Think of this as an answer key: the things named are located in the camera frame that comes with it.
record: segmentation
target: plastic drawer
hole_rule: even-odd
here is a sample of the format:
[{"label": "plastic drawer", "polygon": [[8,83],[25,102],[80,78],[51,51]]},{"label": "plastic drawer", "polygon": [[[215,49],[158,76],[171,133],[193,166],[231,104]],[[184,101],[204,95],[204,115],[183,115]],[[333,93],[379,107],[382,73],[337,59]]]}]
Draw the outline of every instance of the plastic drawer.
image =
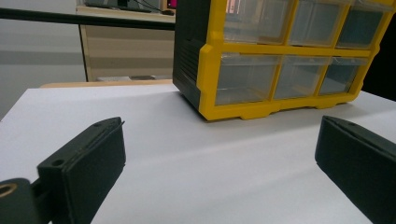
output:
[{"label": "plastic drawer", "polygon": [[224,39],[228,42],[281,44],[290,14],[290,2],[230,1],[226,9]]},{"label": "plastic drawer", "polygon": [[262,2],[263,0],[230,1],[226,9],[224,23],[224,39],[226,41],[257,43]]},{"label": "plastic drawer", "polygon": [[334,42],[342,12],[350,1],[300,0],[289,44],[329,47]]},{"label": "plastic drawer", "polygon": [[281,44],[290,17],[292,1],[264,0],[259,21],[259,43]]},{"label": "plastic drawer", "polygon": [[384,13],[392,10],[392,7],[378,3],[357,1],[348,12],[336,47],[342,49],[370,48]]},{"label": "plastic drawer", "polygon": [[320,95],[349,92],[358,69],[366,65],[367,59],[333,57],[320,88]]},{"label": "plastic drawer", "polygon": [[258,102],[268,98],[279,56],[224,53],[216,105]]},{"label": "plastic drawer", "polygon": [[328,57],[285,56],[274,99],[306,97],[314,94]]}]

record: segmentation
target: gray wall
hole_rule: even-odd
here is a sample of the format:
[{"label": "gray wall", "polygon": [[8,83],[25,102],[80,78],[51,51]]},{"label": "gray wall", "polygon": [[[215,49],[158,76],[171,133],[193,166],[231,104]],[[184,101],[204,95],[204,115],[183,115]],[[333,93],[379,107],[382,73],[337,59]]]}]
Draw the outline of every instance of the gray wall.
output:
[{"label": "gray wall", "polygon": [[[0,0],[0,7],[76,13],[76,0]],[[0,20],[0,119],[29,88],[85,81],[77,25]]]}]

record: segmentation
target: yellow storage organizer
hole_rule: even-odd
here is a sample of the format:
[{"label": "yellow storage organizer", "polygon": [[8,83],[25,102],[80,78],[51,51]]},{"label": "yellow storage organizer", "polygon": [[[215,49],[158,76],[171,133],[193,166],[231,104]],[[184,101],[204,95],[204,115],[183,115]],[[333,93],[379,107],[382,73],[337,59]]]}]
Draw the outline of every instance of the yellow storage organizer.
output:
[{"label": "yellow storage organizer", "polygon": [[180,1],[174,83],[209,120],[352,101],[395,8],[395,0]]}]

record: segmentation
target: black side panel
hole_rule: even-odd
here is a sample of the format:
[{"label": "black side panel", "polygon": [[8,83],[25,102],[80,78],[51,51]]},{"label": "black side panel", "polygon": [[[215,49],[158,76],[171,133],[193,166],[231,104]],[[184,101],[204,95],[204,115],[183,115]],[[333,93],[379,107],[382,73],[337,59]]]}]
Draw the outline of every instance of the black side panel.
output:
[{"label": "black side panel", "polygon": [[196,107],[200,91],[196,87],[199,50],[206,43],[210,0],[177,2],[174,55],[174,84]]},{"label": "black side panel", "polygon": [[315,159],[374,223],[396,223],[396,145],[359,125],[323,117]]}]

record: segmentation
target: white table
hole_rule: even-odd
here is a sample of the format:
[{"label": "white table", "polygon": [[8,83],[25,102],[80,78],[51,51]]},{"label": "white table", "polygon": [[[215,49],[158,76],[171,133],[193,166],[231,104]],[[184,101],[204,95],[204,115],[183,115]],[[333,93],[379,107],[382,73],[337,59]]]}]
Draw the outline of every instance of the white table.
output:
[{"label": "white table", "polygon": [[126,166],[93,223],[370,223],[317,167],[323,115],[396,142],[396,104],[345,105],[207,122],[173,85],[28,90],[0,123],[0,177],[35,167],[101,119],[120,116]]}]

